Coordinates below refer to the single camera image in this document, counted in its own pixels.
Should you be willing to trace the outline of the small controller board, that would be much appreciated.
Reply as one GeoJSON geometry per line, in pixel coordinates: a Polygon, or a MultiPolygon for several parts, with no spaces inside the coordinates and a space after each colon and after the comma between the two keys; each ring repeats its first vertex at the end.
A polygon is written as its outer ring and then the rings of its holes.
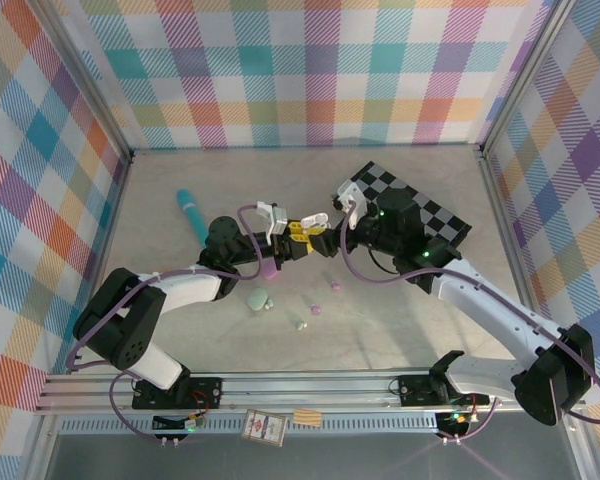
{"type": "Polygon", "coordinates": [[[154,416],[152,418],[152,429],[175,430],[182,432],[194,432],[205,424],[205,418],[201,415],[193,415],[186,418],[154,416]]]}
{"type": "Polygon", "coordinates": [[[439,412],[436,414],[438,430],[450,435],[465,435],[471,426],[471,414],[465,412],[439,412]]]}

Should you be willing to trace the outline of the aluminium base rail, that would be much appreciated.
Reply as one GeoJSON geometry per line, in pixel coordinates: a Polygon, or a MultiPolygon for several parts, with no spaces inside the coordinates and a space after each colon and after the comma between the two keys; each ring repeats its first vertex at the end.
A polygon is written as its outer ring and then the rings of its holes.
{"type": "MultiPolygon", "coordinates": [[[[396,378],[401,375],[427,375],[424,369],[323,370],[279,372],[197,372],[191,377],[220,377],[222,396],[218,409],[211,413],[243,413],[249,409],[274,413],[291,413],[310,409],[324,413],[360,413],[363,411],[468,411],[486,412],[487,406],[403,407],[396,378]]],[[[132,387],[128,377],[112,374],[52,375],[43,387],[36,411],[38,414],[96,414],[119,409],[124,414],[186,415],[189,410],[133,410],[132,387]]],[[[521,405],[513,395],[490,387],[470,386],[463,394],[483,394],[497,401],[502,411],[519,411],[521,405]]]]}

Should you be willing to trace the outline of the aluminium frame post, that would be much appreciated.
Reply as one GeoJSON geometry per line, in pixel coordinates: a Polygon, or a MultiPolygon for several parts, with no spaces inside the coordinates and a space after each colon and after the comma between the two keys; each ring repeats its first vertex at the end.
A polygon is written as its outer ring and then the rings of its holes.
{"type": "Polygon", "coordinates": [[[65,68],[77,88],[84,95],[104,132],[120,150],[124,161],[131,164],[134,152],[126,141],[94,77],[88,70],[80,51],[67,32],[51,0],[26,0],[26,3],[49,36],[52,45],[65,64],[65,68]]]}
{"type": "Polygon", "coordinates": [[[578,0],[528,0],[494,74],[468,141],[483,154],[504,132],[578,0]]]}

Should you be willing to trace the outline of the perforated metal strip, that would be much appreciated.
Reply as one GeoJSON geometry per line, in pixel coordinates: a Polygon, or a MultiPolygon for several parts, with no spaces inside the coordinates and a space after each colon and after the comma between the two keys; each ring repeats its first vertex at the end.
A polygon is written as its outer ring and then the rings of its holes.
{"type": "MultiPolygon", "coordinates": [[[[187,429],[165,429],[166,434],[241,434],[245,414],[214,414],[206,417],[202,426],[187,429]]],[[[64,416],[59,431],[67,434],[126,434],[130,430],[115,415],[64,416]]],[[[437,433],[434,413],[384,412],[364,414],[324,414],[319,427],[310,427],[287,421],[289,434],[362,434],[362,433],[437,433]]]]}

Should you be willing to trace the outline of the small striped wooden block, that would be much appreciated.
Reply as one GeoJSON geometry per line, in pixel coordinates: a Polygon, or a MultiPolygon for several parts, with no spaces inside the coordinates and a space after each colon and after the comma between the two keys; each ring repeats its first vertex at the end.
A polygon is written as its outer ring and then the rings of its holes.
{"type": "Polygon", "coordinates": [[[295,409],[292,414],[292,423],[311,428],[320,428],[323,414],[316,410],[295,409]]]}

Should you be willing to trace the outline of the teal cylindrical tube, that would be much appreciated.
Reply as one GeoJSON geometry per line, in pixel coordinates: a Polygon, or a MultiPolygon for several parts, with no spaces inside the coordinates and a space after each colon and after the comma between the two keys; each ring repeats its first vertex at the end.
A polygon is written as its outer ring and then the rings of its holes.
{"type": "Polygon", "coordinates": [[[208,230],[193,195],[187,189],[180,189],[176,193],[176,200],[181,211],[187,218],[196,239],[199,244],[204,247],[208,236],[208,230]]]}

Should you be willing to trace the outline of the playing card box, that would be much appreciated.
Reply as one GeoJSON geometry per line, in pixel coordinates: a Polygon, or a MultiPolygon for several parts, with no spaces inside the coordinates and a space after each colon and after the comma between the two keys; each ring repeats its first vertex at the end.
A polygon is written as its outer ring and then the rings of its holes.
{"type": "Polygon", "coordinates": [[[269,446],[281,447],[288,425],[285,415],[249,409],[241,430],[241,438],[269,446]]]}

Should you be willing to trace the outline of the black grey chessboard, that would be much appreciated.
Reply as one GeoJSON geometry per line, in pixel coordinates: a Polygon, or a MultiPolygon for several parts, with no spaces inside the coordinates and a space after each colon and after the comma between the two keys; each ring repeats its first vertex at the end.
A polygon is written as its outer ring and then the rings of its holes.
{"type": "Polygon", "coordinates": [[[344,188],[352,182],[357,184],[358,189],[371,204],[376,204],[377,197],[387,188],[406,190],[419,207],[424,232],[444,239],[453,247],[459,246],[472,229],[472,226],[460,217],[441,207],[438,203],[373,161],[368,162],[350,179],[345,180],[333,194],[333,198],[338,198],[344,188]]]}

